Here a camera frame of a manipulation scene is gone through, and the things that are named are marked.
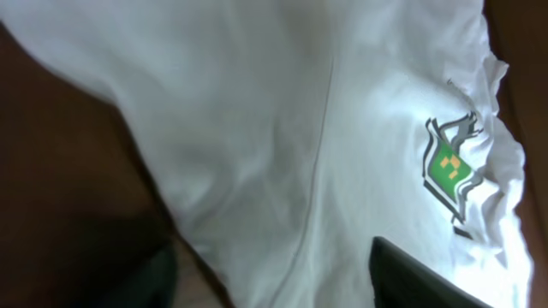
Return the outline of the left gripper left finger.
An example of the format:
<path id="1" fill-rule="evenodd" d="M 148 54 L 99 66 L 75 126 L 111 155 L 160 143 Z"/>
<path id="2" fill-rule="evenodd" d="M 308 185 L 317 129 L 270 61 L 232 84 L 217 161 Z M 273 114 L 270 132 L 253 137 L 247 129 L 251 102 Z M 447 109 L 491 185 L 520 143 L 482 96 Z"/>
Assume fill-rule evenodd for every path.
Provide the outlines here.
<path id="1" fill-rule="evenodd" d="M 110 225 L 99 233 L 110 238 L 92 244 L 86 274 L 69 307 L 168 308 L 177 278 L 175 249 L 169 231 L 156 222 Z"/>

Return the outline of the white t-shirt with robot print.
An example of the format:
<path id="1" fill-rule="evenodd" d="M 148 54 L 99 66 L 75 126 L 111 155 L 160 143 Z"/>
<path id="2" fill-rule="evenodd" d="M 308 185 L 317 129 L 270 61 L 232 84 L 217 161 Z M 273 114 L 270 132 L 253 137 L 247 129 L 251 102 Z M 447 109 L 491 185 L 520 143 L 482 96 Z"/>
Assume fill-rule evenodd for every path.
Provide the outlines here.
<path id="1" fill-rule="evenodd" d="M 240 307 L 370 307 L 382 236 L 528 303 L 525 155 L 481 1 L 4 1 L 35 59 L 120 111 Z"/>

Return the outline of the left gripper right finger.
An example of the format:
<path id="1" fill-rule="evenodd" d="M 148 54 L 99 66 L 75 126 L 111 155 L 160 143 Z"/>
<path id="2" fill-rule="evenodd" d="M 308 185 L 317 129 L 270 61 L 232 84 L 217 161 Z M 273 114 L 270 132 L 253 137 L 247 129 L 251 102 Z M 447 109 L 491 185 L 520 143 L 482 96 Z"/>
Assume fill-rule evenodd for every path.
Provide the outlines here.
<path id="1" fill-rule="evenodd" d="M 383 237 L 375 237 L 369 271 L 376 308 L 488 308 Z"/>

